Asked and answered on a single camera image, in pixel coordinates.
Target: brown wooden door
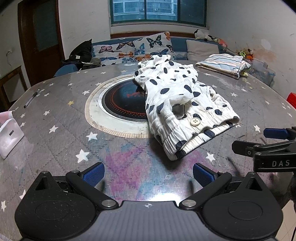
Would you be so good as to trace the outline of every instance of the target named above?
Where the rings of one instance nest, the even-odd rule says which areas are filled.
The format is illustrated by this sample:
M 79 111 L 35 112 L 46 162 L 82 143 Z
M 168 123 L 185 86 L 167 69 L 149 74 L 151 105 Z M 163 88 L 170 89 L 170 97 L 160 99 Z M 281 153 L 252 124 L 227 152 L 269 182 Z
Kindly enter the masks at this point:
M 18 4 L 22 55 L 31 85 L 53 78 L 64 58 L 58 0 L 23 0 Z

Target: folded striped clothing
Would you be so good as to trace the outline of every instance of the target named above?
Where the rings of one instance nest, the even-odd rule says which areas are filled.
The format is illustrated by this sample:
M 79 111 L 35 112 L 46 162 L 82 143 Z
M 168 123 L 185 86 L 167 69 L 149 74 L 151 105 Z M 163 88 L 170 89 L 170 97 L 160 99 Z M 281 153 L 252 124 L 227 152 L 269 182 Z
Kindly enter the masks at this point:
M 198 81 L 193 64 L 153 55 L 139 62 L 134 78 L 146 91 L 146 114 L 151 133 L 170 160 L 181 159 L 214 136 L 238 124 L 231 105 Z
M 248 76 L 245 70 L 251 67 L 249 63 L 243 60 L 242 56 L 231 56 L 226 53 L 212 54 L 206 60 L 197 62 L 195 65 L 235 79 L 238 79 L 240 74 Z

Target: black pen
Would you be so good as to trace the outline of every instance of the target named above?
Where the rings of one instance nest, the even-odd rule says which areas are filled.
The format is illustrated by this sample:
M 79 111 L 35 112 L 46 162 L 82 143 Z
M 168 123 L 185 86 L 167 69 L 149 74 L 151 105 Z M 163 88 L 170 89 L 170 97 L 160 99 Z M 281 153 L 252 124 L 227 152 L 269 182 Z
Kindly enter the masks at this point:
M 27 103 L 24 105 L 24 108 L 26 108 L 28 106 L 28 104 L 31 102 L 31 100 L 39 93 L 40 89 L 38 89 L 33 95 L 32 97 L 27 101 Z

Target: cream button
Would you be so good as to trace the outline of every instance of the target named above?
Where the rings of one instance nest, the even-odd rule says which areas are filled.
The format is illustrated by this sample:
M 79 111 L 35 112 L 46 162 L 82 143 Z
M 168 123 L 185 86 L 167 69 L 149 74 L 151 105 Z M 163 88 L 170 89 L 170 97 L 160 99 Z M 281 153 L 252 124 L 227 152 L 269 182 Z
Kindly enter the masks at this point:
M 190 125 L 192 126 L 198 126 L 200 124 L 200 119 L 199 118 L 192 118 L 191 121 L 190 121 Z

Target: metal screw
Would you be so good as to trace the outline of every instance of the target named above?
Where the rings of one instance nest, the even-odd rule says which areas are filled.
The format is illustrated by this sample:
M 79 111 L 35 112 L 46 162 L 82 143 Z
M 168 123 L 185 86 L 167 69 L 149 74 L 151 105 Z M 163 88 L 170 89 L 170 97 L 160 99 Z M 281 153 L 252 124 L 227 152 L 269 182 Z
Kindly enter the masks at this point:
M 102 205 L 105 207 L 113 207 L 116 205 L 116 202 L 111 199 L 106 199 L 106 200 L 102 201 Z
M 191 199 L 186 199 L 182 202 L 182 204 L 185 206 L 185 207 L 194 207 L 196 205 L 196 202 L 194 200 L 191 200 Z

